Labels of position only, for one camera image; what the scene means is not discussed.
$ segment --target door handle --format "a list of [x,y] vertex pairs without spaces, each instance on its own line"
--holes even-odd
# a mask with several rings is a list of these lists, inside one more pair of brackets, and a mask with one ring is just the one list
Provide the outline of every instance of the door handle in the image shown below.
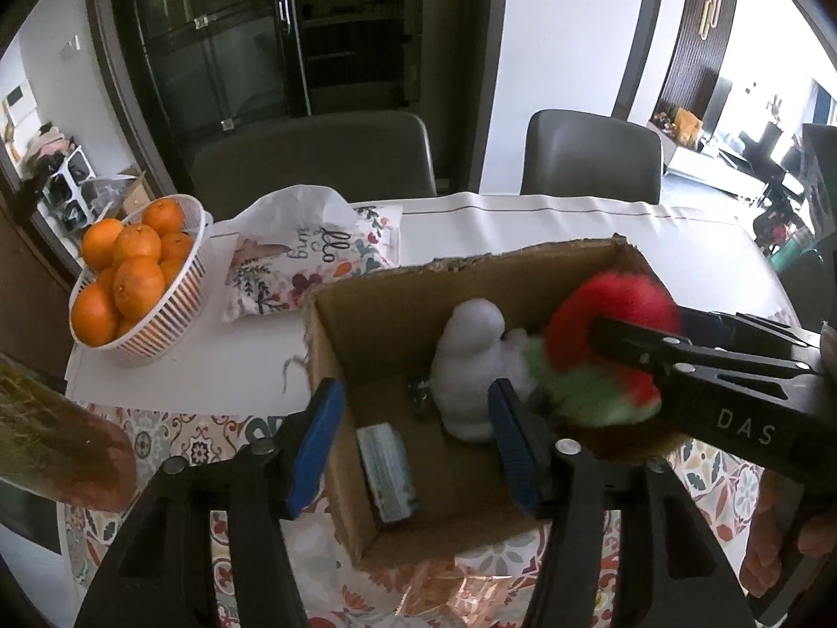
[[290,33],[290,7],[288,0],[279,0],[279,20],[282,22],[284,33]]
[[709,29],[712,26],[712,0],[707,0],[703,3],[703,14],[700,16],[700,26],[698,26],[697,34],[701,40],[706,40],[709,37]]
[[721,19],[721,3],[723,0],[712,0],[712,27],[718,27],[718,20]]

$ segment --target red and green pom pom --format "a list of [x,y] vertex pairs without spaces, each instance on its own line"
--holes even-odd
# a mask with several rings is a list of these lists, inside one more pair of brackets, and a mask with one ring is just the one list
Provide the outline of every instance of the red and green pom pom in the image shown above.
[[530,373],[566,418],[585,427],[633,424],[655,415],[660,393],[647,373],[593,354],[587,334],[600,316],[676,334],[677,305],[649,277],[591,278],[552,315],[543,341],[526,352]]

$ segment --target blue gripper pad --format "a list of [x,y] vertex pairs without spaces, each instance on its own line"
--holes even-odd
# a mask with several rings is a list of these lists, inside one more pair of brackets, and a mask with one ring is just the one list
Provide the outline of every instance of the blue gripper pad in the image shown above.
[[488,389],[488,417],[505,467],[512,501],[535,515],[542,500],[537,461],[526,441],[520,413],[526,413],[508,380],[495,380]]
[[342,384],[327,379],[320,383],[311,398],[311,403],[308,404],[308,409],[304,411],[308,415],[306,420],[309,425],[296,452],[290,493],[286,501],[288,511],[294,519],[317,495],[325,460],[332,449],[334,434],[340,424],[345,405],[346,394]]

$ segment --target human hand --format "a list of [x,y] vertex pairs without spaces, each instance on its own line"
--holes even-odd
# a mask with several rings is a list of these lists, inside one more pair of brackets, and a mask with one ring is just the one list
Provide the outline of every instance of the human hand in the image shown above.
[[[779,551],[782,534],[773,519],[773,507],[782,498],[782,478],[773,472],[762,476],[759,505],[750,524],[750,539],[741,568],[741,583],[753,596],[761,597],[782,574]],[[799,532],[797,548],[810,557],[830,554],[837,546],[837,506],[805,522]]]

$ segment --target orange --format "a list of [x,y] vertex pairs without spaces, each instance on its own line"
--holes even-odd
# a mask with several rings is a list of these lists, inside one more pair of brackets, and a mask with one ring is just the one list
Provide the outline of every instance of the orange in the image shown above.
[[127,333],[128,331],[130,331],[130,330],[131,330],[131,328],[135,327],[135,325],[136,325],[136,324],[137,324],[137,322],[136,322],[136,321],[134,321],[134,320],[122,319],[122,320],[119,322],[119,327],[118,327],[118,328],[116,328],[116,335],[114,335],[113,339],[114,339],[114,340],[118,340],[118,339],[119,339],[120,337],[122,337],[125,333]]
[[183,231],[185,222],[183,210],[173,198],[154,200],[142,214],[142,223],[148,224],[160,236]]
[[130,257],[148,257],[154,264],[160,261],[162,244],[157,232],[145,224],[131,224],[116,237],[113,244],[113,265],[119,267]]
[[191,237],[185,235],[185,233],[169,233],[161,239],[160,260],[183,260],[185,262],[194,243],[194,240],[191,240]]
[[70,323],[78,339],[88,346],[112,341],[119,325],[119,312],[113,299],[98,283],[91,283],[75,298]]
[[96,282],[105,289],[108,295],[113,295],[113,274],[116,270],[113,267],[103,268],[96,276]]
[[168,289],[174,279],[177,278],[177,274],[180,273],[182,268],[183,260],[178,257],[172,257],[170,260],[163,260],[160,262],[160,270],[162,270],[162,276],[166,280],[166,289]]
[[113,278],[113,299],[128,320],[141,320],[166,291],[166,280],[149,257],[130,257],[119,265]]
[[94,271],[102,271],[113,262],[113,244],[122,233],[118,219],[102,219],[87,229],[81,241],[81,256]]

